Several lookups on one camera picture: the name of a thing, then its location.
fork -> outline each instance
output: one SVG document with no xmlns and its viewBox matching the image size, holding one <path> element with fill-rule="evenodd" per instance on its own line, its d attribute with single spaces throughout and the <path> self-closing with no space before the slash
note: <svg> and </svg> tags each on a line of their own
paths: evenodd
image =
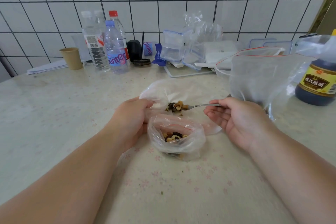
<svg viewBox="0 0 336 224">
<path fill-rule="evenodd" d="M 205 105 L 187 105 L 188 106 L 188 109 L 184 109 L 184 108 L 181 108 L 182 111 L 187 111 L 187 110 L 190 110 L 190 109 L 193 109 L 194 107 L 199 107 L 199 106 L 221 106 L 221 104 L 205 104 Z"/>
</svg>

paper cup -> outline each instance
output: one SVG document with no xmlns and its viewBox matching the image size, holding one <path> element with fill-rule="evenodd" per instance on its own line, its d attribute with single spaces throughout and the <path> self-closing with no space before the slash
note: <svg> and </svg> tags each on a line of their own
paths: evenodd
<svg viewBox="0 0 336 224">
<path fill-rule="evenodd" d="M 81 57 L 79 56 L 78 48 L 63 48 L 59 51 L 61 52 L 70 70 L 78 70 L 83 67 Z"/>
</svg>

table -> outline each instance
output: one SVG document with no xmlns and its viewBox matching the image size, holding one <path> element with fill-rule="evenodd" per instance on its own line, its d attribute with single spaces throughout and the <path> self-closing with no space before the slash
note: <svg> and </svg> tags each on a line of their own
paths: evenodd
<svg viewBox="0 0 336 224">
<path fill-rule="evenodd" d="M 97 133 L 122 101 L 162 78 L 166 72 L 154 65 L 124 75 L 88 66 L 1 83 L 0 204 Z M 228 94 L 215 74 L 194 78 Z M 276 124 L 335 165 L 335 118 L 335 104 L 317 107 L 292 97 Z M 120 158 L 95 222 L 295 223 L 250 158 L 222 132 L 207 136 L 202 158 L 192 162 L 158 152 L 143 136 Z"/>
</svg>

mixed nuts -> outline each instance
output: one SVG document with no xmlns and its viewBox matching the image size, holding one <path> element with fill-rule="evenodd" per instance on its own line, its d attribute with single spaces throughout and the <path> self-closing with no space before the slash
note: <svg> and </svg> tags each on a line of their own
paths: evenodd
<svg viewBox="0 0 336 224">
<path fill-rule="evenodd" d="M 181 110 L 188 110 L 188 106 L 183 104 L 183 101 L 178 101 L 177 103 L 169 103 L 166 111 L 172 110 L 172 112 L 178 112 Z"/>
<path fill-rule="evenodd" d="M 165 138 L 165 142 L 169 143 L 169 142 L 177 141 L 181 138 L 185 138 L 187 137 L 187 135 L 182 135 L 179 132 L 167 132 L 167 133 L 163 133 L 163 137 Z"/>
</svg>

